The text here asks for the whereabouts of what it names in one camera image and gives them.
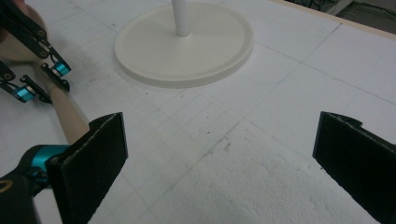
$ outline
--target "white table surface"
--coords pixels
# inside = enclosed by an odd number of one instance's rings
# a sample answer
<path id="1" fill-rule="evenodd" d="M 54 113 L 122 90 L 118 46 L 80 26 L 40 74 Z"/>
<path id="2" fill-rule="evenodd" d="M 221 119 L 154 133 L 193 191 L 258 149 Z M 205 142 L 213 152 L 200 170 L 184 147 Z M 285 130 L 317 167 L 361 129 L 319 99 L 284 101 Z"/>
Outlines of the white table surface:
<path id="1" fill-rule="evenodd" d="M 320 111 L 396 143 L 396 41 L 265 0 L 213 0 L 255 32 L 250 59 L 216 83 L 162 89 L 114 55 L 120 29 L 170 0 L 26 0 L 71 65 L 85 116 L 123 112 L 129 159 L 90 223 L 376 223 L 312 158 Z M 28 65 L 15 65 L 20 75 Z M 0 175 L 39 144 L 66 144 L 51 105 L 0 91 Z M 42 222 L 61 223 L 51 190 Z"/>

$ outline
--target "black cable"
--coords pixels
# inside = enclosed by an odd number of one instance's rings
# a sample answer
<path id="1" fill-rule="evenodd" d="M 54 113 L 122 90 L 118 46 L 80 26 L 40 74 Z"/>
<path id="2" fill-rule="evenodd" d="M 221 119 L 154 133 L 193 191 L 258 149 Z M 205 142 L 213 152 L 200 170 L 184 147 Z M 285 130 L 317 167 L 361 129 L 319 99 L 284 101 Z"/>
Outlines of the black cable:
<path id="1" fill-rule="evenodd" d="M 324 6 L 325 4 L 325 0 L 319 0 L 319 2 L 317 3 L 315 0 L 313 1 L 314 5 L 318 7 L 318 11 L 321 11 L 321 8 Z"/>
<path id="2" fill-rule="evenodd" d="M 376 6 L 376 5 L 372 5 L 372 4 L 369 4 L 369 3 L 363 3 L 363 2 L 353 2 L 352 5 L 361 6 L 361 7 L 377 8 L 377 9 L 380 9 L 380 10 L 382 10 L 382 11 L 384 11 L 384 12 L 396 17 L 396 12 L 395 11 L 387 9 L 387 8 L 384 8 L 384 7 L 379 7 L 379 6 Z"/>
<path id="3" fill-rule="evenodd" d="M 311 8 L 313 3 L 314 3 L 314 0 L 309 1 L 308 7 Z"/>

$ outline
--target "robotic arm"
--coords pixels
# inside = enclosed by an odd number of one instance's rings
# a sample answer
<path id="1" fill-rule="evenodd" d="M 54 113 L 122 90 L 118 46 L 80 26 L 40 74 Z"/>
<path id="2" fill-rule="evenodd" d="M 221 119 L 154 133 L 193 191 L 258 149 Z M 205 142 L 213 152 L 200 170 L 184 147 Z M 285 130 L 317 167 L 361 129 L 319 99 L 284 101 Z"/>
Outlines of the robotic arm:
<path id="1" fill-rule="evenodd" d="M 10 0 L 0 1 L 0 26 L 4 27 L 11 35 L 14 35 L 21 43 L 32 51 L 38 58 L 50 60 L 53 66 L 47 63 L 41 64 L 41 69 L 47 76 L 64 91 L 70 91 L 70 85 L 61 77 L 71 71 L 67 62 L 59 55 L 47 39 L 47 32 L 24 15 Z M 12 84 L 15 74 L 0 61 L 0 87 L 19 101 L 25 103 L 33 99 L 37 94 L 44 103 L 51 103 L 48 95 L 30 79 L 24 75 L 20 81 L 25 83 L 23 87 Z"/>
<path id="2" fill-rule="evenodd" d="M 38 224 L 33 198 L 52 188 L 64 224 L 88 223 L 128 158 L 121 113 L 90 122 L 71 146 L 35 146 L 0 176 L 0 223 Z"/>

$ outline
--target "round stand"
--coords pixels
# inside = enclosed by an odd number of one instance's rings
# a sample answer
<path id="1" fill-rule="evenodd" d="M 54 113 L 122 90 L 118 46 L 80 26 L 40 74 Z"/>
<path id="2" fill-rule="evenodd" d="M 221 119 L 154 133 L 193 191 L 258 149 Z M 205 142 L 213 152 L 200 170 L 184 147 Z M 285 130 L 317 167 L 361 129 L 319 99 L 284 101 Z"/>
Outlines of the round stand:
<path id="1" fill-rule="evenodd" d="M 126 72 L 153 86 L 205 85 L 241 67 L 252 51 L 253 31 L 240 14 L 220 5 L 188 3 L 191 33 L 178 36 L 172 6 L 128 23 L 115 51 Z"/>

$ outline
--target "white pole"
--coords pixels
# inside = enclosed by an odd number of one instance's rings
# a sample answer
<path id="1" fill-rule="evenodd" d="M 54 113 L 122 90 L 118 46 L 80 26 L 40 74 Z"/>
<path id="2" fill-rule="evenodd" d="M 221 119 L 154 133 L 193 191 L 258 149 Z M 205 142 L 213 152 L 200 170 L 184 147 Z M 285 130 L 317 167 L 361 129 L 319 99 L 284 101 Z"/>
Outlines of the white pole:
<path id="1" fill-rule="evenodd" d="M 172 0 L 175 15 L 176 34 L 186 36 L 190 34 L 190 27 L 187 18 L 186 0 Z"/>

